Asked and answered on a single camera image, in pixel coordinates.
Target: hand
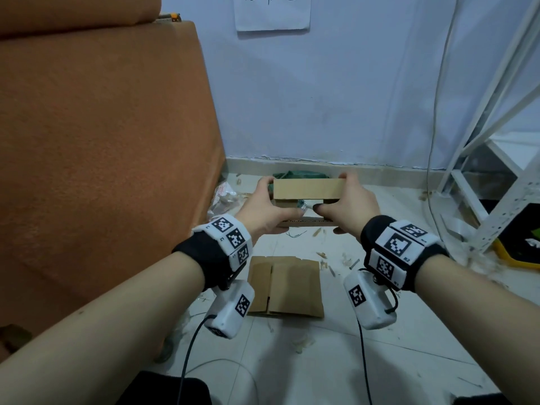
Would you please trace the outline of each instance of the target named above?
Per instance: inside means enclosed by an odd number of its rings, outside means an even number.
[[[346,179],[341,199],[332,204],[316,204],[313,210],[337,224],[334,233],[350,233],[360,238],[364,226],[372,217],[380,215],[381,209],[373,192],[358,182],[355,173],[345,172],[339,177]]]
[[[276,227],[284,220],[298,219],[304,211],[296,207],[278,207],[270,201],[268,184],[274,177],[265,176],[259,179],[255,192],[246,200],[236,218],[246,226],[251,235],[253,245],[263,234],[280,234],[288,231],[288,227]]]

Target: green object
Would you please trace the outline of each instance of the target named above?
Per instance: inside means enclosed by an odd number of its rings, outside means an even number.
[[[325,175],[324,173],[311,172],[310,170],[289,170],[286,173],[274,173],[273,176],[276,179],[330,179],[330,176]],[[274,191],[273,183],[268,185],[268,191]]]

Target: small cardboard box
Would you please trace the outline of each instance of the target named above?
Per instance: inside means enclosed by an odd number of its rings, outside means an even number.
[[[341,198],[345,179],[275,179],[274,203],[279,207],[295,207],[298,200],[322,200],[333,203]],[[335,226],[320,216],[303,216],[288,220],[279,227]]]
[[[325,316],[318,261],[254,256],[247,281],[255,290],[250,314]]]

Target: cardboard box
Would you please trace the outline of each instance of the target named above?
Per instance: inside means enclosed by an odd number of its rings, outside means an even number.
[[[250,314],[325,316],[318,261],[254,256],[247,281],[255,290]]]
[[[274,203],[279,207],[295,207],[298,200],[321,200],[333,203],[341,198],[345,179],[276,179]],[[334,222],[320,216],[303,216],[288,220],[279,227],[335,226]]]

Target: white paper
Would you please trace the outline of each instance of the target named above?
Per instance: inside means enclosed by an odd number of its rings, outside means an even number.
[[[311,0],[234,0],[237,31],[309,28]]]

